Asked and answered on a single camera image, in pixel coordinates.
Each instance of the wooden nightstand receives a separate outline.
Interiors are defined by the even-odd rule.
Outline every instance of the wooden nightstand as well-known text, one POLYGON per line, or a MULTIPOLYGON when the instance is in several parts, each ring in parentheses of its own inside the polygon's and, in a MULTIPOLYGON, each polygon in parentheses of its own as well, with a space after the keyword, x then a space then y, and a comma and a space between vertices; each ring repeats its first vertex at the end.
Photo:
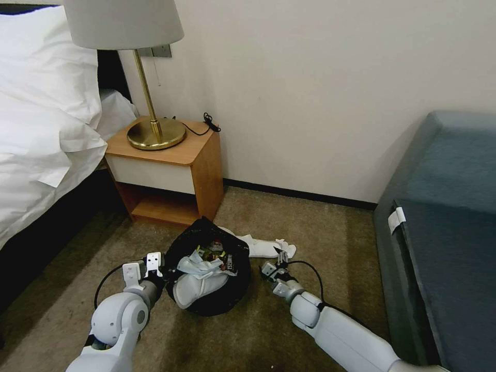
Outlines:
MULTIPOLYGON (((219 134, 197 136, 187 131, 177 146, 138 150, 126 139, 128 129, 108 141, 105 159, 129 215, 192 224, 204 215, 213 220, 224 196, 219 134)), ((202 122, 185 121, 195 132, 202 122)))

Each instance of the white cloth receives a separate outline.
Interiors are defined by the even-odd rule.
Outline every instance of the white cloth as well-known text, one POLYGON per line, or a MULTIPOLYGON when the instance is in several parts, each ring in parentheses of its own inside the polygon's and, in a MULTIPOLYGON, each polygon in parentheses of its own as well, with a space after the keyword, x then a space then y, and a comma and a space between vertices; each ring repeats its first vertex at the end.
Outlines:
POLYGON ((181 309, 190 307, 199 298, 215 292, 226 284, 227 275, 216 275, 197 279, 194 275, 184 274, 173 287, 174 300, 181 309))
POLYGON ((120 92, 112 89, 101 89, 102 117, 98 122, 97 132, 108 141, 122 128, 127 127, 137 117, 136 107, 120 92))
POLYGON ((249 234, 238 236, 225 227, 219 226, 219 228, 248 244, 248 247, 250 248, 250 257, 275 258, 278 254, 274 247, 286 251, 288 258, 292 258, 296 253, 296 246, 294 244, 288 244, 284 239, 276 239, 275 241, 259 240, 254 239, 249 234))
POLYGON ((0 92, 0 248, 95 170, 106 143, 61 110, 0 92))
POLYGON ((236 276, 228 270, 221 270, 222 260, 204 261, 195 250, 188 257, 183 257, 177 264, 177 269, 184 272, 174 284, 174 300, 185 309, 200 297, 212 293, 224 284, 228 276, 236 276))
POLYGON ((391 235, 394 230, 401 225, 403 222, 406 222, 407 219, 405 217, 405 213, 403 212, 402 207, 398 207, 394 210, 393 213, 387 218, 387 224, 389 225, 389 230, 391 231, 391 235))
POLYGON ((203 261, 198 252, 195 250, 190 256, 183 257, 177 264, 177 269, 191 274, 197 279, 205 279, 217 275, 236 276, 235 273, 228 270, 221 270, 222 260, 220 258, 214 261, 203 261))

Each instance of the white pillow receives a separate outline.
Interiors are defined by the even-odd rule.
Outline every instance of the white pillow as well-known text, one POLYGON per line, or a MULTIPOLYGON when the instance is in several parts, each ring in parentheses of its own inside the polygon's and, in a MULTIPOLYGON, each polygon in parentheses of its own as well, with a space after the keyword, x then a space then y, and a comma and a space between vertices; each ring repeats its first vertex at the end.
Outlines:
POLYGON ((72 42, 64 7, 0 15, 0 35, 0 92, 97 127, 97 51, 72 42))

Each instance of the white wall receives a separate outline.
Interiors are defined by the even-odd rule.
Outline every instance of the white wall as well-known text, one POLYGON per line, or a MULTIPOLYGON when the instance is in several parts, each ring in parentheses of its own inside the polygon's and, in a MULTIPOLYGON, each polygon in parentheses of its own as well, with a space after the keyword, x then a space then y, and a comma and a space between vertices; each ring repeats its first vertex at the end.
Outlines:
POLYGON ((63 0, 0 0, 0 4, 62 4, 63 0))
POLYGON ((494 0, 176 3, 185 38, 145 58, 150 91, 215 118, 227 178, 377 202, 429 111, 496 110, 494 0))

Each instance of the gray sofa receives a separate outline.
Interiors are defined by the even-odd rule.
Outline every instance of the gray sofa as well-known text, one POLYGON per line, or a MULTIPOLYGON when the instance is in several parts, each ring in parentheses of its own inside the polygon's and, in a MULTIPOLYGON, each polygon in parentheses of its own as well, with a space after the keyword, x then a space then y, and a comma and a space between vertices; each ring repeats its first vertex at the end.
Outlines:
POLYGON ((430 113, 374 223, 396 353, 453 372, 496 370, 496 116, 430 113), (397 207, 406 221, 391 233, 397 207))

